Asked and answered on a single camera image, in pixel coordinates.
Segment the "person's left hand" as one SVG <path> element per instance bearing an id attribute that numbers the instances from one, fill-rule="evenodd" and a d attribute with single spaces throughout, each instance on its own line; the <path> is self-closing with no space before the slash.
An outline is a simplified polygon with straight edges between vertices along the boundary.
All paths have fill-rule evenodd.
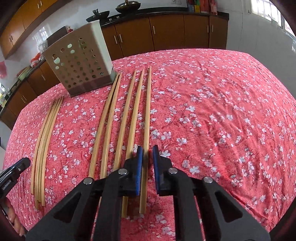
<path id="1" fill-rule="evenodd" d="M 23 236 L 25 234 L 25 229 L 21 224 L 18 216 L 15 213 L 15 210 L 10 202 L 10 200 L 6 197 L 5 204 L 8 207 L 8 219 L 13 224 L 14 230 L 20 235 Z"/>

